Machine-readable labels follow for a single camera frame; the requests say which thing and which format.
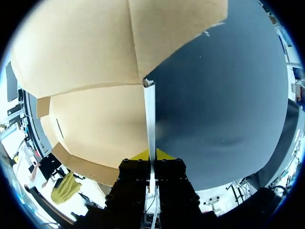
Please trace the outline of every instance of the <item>dark gray backdrop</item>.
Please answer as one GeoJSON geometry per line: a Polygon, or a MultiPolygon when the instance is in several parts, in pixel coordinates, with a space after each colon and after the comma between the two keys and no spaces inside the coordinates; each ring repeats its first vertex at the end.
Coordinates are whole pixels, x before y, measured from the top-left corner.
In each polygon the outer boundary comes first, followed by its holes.
{"type": "Polygon", "coordinates": [[[225,25],[159,65],[156,147],[184,160],[195,190],[261,169],[284,126],[288,85],[282,46],[255,0],[229,0],[225,25]]]}

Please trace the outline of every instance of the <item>yellow object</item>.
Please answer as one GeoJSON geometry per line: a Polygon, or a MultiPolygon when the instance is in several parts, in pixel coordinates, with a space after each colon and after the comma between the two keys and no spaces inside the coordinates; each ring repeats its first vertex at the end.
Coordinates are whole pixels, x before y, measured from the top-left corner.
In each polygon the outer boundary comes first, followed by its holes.
{"type": "Polygon", "coordinates": [[[148,158],[149,158],[149,151],[148,149],[146,149],[142,153],[139,153],[137,156],[130,158],[130,160],[142,159],[143,161],[148,161],[148,158]]]}
{"type": "Polygon", "coordinates": [[[163,160],[163,159],[166,159],[166,160],[175,160],[176,159],[176,158],[168,155],[166,152],[163,152],[160,149],[156,149],[156,151],[157,151],[157,160],[163,160]]]}
{"type": "MultiPolygon", "coordinates": [[[[157,160],[175,160],[174,157],[168,155],[166,152],[163,152],[160,149],[156,149],[157,152],[157,160]]],[[[132,158],[130,158],[130,160],[139,160],[142,159],[143,161],[148,161],[149,158],[149,151],[148,149],[146,149],[145,151],[143,151],[142,153],[138,154],[137,156],[134,156],[132,158]]]]}
{"type": "Polygon", "coordinates": [[[17,163],[18,162],[18,155],[14,157],[14,161],[17,163]]]}
{"type": "Polygon", "coordinates": [[[55,204],[62,204],[69,200],[81,189],[81,184],[75,181],[73,173],[67,174],[58,188],[53,188],[51,199],[55,204]]]}

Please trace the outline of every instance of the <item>white strip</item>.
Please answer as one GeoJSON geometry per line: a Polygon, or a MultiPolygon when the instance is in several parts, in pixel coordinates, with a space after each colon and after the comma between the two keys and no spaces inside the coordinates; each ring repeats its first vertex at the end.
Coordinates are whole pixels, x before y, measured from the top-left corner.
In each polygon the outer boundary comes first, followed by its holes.
{"type": "Polygon", "coordinates": [[[155,193],[155,179],[153,163],[156,159],[156,96],[153,81],[144,80],[144,99],[146,111],[146,127],[148,137],[149,158],[151,161],[151,179],[149,191],[155,193]]]}

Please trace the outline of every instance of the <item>cardboard flap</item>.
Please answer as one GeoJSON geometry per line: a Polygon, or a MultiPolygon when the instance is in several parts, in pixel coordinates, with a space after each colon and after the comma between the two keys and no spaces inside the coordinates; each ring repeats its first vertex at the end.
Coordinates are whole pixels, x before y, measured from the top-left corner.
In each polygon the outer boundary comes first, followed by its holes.
{"type": "Polygon", "coordinates": [[[71,156],[66,167],[82,176],[108,186],[113,186],[119,176],[117,168],[102,166],[76,156],[71,156]]]}
{"type": "Polygon", "coordinates": [[[140,79],[227,17],[227,0],[129,0],[140,79]]]}
{"type": "Polygon", "coordinates": [[[53,96],[49,117],[70,154],[97,164],[117,168],[148,148],[142,85],[53,96]]]}
{"type": "Polygon", "coordinates": [[[41,118],[49,115],[50,112],[50,97],[41,98],[37,100],[36,103],[36,116],[41,118]]]}
{"type": "Polygon", "coordinates": [[[12,67],[36,98],[135,84],[225,19],[227,0],[49,0],[12,44],[12,67]]]}
{"type": "Polygon", "coordinates": [[[71,154],[69,154],[69,152],[63,147],[60,142],[58,142],[56,146],[52,149],[52,153],[64,166],[67,166],[71,154]]]}
{"type": "Polygon", "coordinates": [[[36,98],[139,83],[127,0],[42,2],[17,34],[12,58],[36,98]]]}

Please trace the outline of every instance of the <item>cable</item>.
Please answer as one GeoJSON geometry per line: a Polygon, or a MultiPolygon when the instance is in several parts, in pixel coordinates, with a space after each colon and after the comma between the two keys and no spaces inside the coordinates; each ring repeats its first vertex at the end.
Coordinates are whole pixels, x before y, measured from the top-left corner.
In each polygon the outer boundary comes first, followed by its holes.
{"type": "Polygon", "coordinates": [[[245,187],[241,186],[237,181],[236,181],[235,183],[236,183],[236,185],[237,185],[238,187],[240,187],[241,190],[243,191],[245,199],[248,199],[248,198],[247,198],[247,195],[246,195],[247,189],[246,189],[245,187]]]}
{"type": "Polygon", "coordinates": [[[156,199],[156,193],[154,194],[154,198],[152,200],[152,204],[149,206],[149,208],[147,208],[147,210],[145,211],[145,213],[148,212],[148,210],[151,208],[151,206],[153,205],[154,200],[156,199]]]}

